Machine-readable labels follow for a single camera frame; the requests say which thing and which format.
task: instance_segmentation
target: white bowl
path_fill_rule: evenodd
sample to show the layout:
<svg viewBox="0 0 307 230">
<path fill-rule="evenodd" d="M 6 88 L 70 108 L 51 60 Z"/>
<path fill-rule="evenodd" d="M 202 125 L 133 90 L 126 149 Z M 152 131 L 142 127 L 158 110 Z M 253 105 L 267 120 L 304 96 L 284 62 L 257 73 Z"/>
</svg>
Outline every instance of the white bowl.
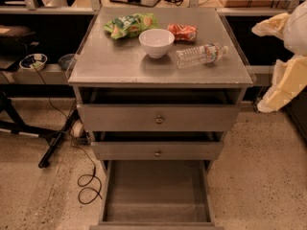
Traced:
<svg viewBox="0 0 307 230">
<path fill-rule="evenodd" d="M 26 56 L 24 59 L 22 59 L 19 62 L 19 66 L 22 69 L 28 70 L 28 71 L 40 71 L 43 69 L 46 65 L 47 57 L 43 54 L 32 54 Z"/>
<path fill-rule="evenodd" d="M 149 29 L 138 38 L 143 50 L 151 58 L 162 58 L 172 48 L 175 40 L 175 36 L 164 29 Z"/>
</svg>

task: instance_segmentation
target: green snack bag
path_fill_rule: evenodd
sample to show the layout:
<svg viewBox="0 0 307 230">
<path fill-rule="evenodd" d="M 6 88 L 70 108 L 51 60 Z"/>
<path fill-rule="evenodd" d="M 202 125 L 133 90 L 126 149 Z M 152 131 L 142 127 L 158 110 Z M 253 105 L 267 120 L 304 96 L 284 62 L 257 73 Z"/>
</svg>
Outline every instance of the green snack bag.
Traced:
<svg viewBox="0 0 307 230">
<path fill-rule="evenodd" d="M 134 13 L 114 18 L 104 28 L 111 33 L 113 39 L 118 39 L 139 36 L 145 30 L 158 28 L 158 24 L 153 13 Z"/>
</svg>

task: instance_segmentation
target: cabinet top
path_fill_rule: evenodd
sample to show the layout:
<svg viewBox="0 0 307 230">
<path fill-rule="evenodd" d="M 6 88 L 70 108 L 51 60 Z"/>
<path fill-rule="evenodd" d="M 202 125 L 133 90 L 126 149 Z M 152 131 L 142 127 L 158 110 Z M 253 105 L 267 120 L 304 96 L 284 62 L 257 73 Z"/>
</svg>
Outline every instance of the cabinet top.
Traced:
<svg viewBox="0 0 307 230">
<path fill-rule="evenodd" d="M 107 21 L 136 12 L 152 12 L 159 28 L 167 29 L 169 23 L 198 27 L 195 43 L 176 42 L 169 53 L 152 59 L 141 49 L 138 37 L 114 40 L 105 31 Z M 215 9 L 210 8 L 101 8 L 89 28 L 81 48 L 76 53 L 77 62 L 69 77 L 71 85 L 133 85 L 171 84 L 196 86 L 252 86 L 246 65 L 230 38 L 229 28 Z M 178 69 L 176 50 L 219 42 L 229 47 L 221 60 L 197 68 Z"/>
</svg>

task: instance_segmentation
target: red food package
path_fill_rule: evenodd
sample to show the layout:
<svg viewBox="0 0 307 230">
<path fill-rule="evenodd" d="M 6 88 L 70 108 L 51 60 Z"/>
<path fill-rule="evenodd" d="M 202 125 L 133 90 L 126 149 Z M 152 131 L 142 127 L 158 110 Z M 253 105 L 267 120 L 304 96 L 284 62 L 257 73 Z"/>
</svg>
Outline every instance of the red food package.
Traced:
<svg viewBox="0 0 307 230">
<path fill-rule="evenodd" d="M 195 42 L 197 27 L 188 25 L 169 24 L 168 30 L 175 36 L 175 40 Z"/>
</svg>

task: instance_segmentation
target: metal drawer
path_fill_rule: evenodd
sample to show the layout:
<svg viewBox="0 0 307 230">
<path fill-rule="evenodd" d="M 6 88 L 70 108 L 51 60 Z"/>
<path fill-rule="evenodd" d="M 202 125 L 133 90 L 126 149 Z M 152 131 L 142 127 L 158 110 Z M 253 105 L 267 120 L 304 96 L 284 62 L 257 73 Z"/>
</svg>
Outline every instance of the metal drawer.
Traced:
<svg viewBox="0 0 307 230">
<path fill-rule="evenodd" d="M 214 160 L 223 142 L 213 132 L 106 132 L 92 142 L 98 160 Z"/>
<path fill-rule="evenodd" d="M 90 230 L 222 230 L 201 161 L 110 161 L 99 225 Z"/>
<path fill-rule="evenodd" d="M 90 131 L 228 131 L 239 106 L 234 104 L 79 104 Z"/>
</svg>

